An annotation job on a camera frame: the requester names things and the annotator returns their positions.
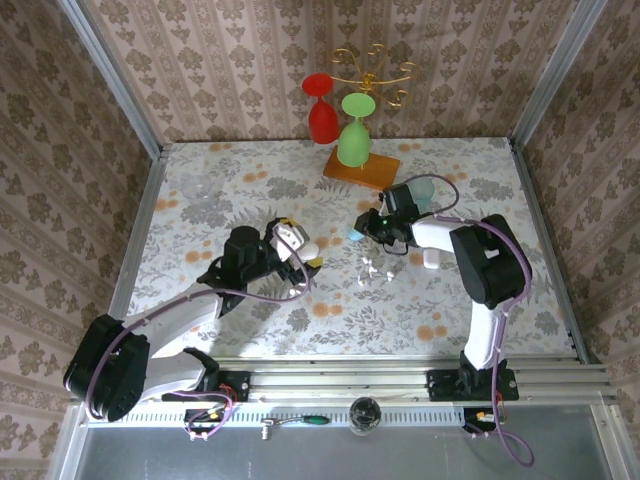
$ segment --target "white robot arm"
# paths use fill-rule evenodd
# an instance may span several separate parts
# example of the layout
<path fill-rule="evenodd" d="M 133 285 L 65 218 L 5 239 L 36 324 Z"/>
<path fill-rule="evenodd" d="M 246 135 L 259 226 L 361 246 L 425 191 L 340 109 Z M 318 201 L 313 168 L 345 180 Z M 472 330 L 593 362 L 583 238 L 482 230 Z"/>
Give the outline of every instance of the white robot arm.
<path fill-rule="evenodd" d="M 85 400 L 94 417 L 109 421 L 122 418 L 139 400 L 218 390 L 224 373 L 219 365 L 175 340 L 225 315 L 245 297 L 273 303 L 297 300 L 302 294 L 271 299 L 246 290 L 254 280 L 278 273 L 304 285 L 306 292 L 322 266 L 318 253 L 318 246 L 290 219 L 270 222 L 264 238 L 254 228 L 234 228 L 223 255 L 185 292 L 124 321 L 96 318 L 64 375 L 65 388 Z"/>
<path fill-rule="evenodd" d="M 454 253 L 450 233 L 458 228 L 460 225 L 440 222 L 432 216 L 411 225 L 416 245 L 424 248 L 422 255 L 425 268 L 440 268 L 440 252 Z M 491 310 L 473 300 L 471 304 L 471 327 L 464 354 L 471 365 L 482 370 L 493 364 L 500 308 Z"/>
<path fill-rule="evenodd" d="M 383 191 L 381 200 L 380 211 L 372 208 L 358 217 L 354 226 L 357 232 L 382 244 L 390 254 L 398 254 L 398 243 L 405 247 L 400 254 L 406 254 L 409 247 L 424 249 L 423 261 L 429 269 L 439 268 L 441 252 L 455 255 L 462 283 L 471 297 L 471 326 L 460 368 L 455 378 L 450 374 L 446 381 L 462 386 L 462 393 L 458 392 L 458 397 L 452 394 L 451 399 L 470 399 L 474 389 L 478 397 L 487 397 L 489 371 L 498 363 L 503 370 L 506 366 L 506 361 L 496 358 L 502 304 L 522 294 L 526 277 L 531 274 L 513 232 L 500 215 L 490 215 L 480 222 L 421 215 L 406 183 Z M 526 277 L 518 258 L 528 269 Z"/>

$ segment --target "screwdriver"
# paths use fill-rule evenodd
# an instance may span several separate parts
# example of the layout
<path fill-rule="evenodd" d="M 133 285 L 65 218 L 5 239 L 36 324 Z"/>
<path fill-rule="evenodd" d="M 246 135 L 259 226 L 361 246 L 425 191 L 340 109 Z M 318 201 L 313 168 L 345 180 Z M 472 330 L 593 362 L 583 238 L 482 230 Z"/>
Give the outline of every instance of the screwdriver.
<path fill-rule="evenodd" d="M 262 439 L 267 440 L 269 438 L 269 428 L 283 423 L 300 422 L 308 425 L 327 425 L 331 423 L 329 417 L 322 415 L 301 415 L 299 417 L 285 418 L 283 420 L 277 418 L 263 418 L 262 419 Z"/>

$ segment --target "floral tablecloth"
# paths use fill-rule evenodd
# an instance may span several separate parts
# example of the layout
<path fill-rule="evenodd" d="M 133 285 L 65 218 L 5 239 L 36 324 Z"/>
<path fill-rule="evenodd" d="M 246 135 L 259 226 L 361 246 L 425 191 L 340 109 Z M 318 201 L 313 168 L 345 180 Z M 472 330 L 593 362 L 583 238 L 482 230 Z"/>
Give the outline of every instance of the floral tablecloth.
<path fill-rule="evenodd" d="M 309 354 L 457 355 L 469 331 L 471 302 L 453 256 L 440 270 L 422 266 L 419 250 L 385 254 L 369 239 L 347 238 L 356 217 L 378 206 L 377 192 L 325 178 L 333 146 L 309 141 L 174 145 L 130 305 L 138 313 L 191 284 L 222 252 L 231 228 L 261 232 L 276 216 L 296 219 L 321 247 L 325 266 L 312 292 L 282 306 L 245 300 L 230 314 L 184 336 L 185 345 L 217 356 Z M 372 152 L 401 160 L 396 181 L 438 173 L 455 181 L 453 214 L 501 213 L 534 270 L 528 302 L 509 319 L 506 352 L 572 353 L 511 151 L 505 139 L 374 140 Z M 453 199 L 444 182 L 434 202 Z M 361 287 L 362 257 L 396 277 Z M 277 276 L 251 285 L 286 295 Z"/>

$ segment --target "yellow label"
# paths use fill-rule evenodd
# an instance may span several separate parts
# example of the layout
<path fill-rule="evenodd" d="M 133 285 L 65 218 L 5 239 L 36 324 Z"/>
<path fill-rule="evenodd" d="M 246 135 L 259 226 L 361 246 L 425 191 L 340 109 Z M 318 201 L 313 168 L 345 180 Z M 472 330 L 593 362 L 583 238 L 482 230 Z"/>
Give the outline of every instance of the yellow label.
<path fill-rule="evenodd" d="M 284 220 L 281 220 L 282 223 L 286 223 L 287 225 L 290 225 L 292 227 L 297 227 L 298 225 L 300 225 L 298 222 L 296 222 L 293 218 L 285 218 Z"/>
<path fill-rule="evenodd" d="M 322 257 L 314 258 L 313 260 L 309 260 L 307 262 L 311 268 L 318 268 L 324 264 L 324 259 Z"/>

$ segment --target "wooden board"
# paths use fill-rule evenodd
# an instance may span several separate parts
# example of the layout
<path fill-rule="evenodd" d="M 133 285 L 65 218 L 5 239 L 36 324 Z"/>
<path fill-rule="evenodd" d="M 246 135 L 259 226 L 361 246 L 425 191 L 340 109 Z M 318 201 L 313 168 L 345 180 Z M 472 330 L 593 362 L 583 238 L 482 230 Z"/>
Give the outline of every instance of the wooden board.
<path fill-rule="evenodd" d="M 396 158 L 370 153 L 369 160 L 361 167 L 347 167 L 338 160 L 338 147 L 335 147 L 323 175 L 374 190 L 384 190 L 393 185 L 399 166 L 400 160 Z"/>

